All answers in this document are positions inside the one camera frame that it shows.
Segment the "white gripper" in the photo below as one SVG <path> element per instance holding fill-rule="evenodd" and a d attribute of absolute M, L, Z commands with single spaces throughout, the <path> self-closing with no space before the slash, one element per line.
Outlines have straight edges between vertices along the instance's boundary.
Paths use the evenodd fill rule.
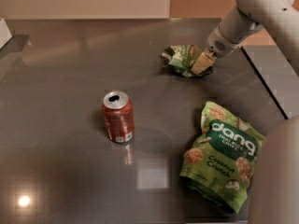
<path fill-rule="evenodd" d="M 224 37 L 221 33 L 220 26 L 217 26 L 208 36 L 206 48 L 193 64 L 191 71 L 195 75 L 199 75 L 212 66 L 216 58 L 227 57 L 231 55 L 237 48 L 238 45 Z"/>

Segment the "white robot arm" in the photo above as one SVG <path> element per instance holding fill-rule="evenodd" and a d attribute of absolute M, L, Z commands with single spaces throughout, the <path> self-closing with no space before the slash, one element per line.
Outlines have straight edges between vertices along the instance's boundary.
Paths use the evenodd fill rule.
<path fill-rule="evenodd" d="M 248 224 L 299 224 L 299 12 L 294 0 L 235 0 L 192 66 L 196 75 L 261 29 L 275 41 L 251 60 L 287 119 L 265 139 L 249 202 Z"/>

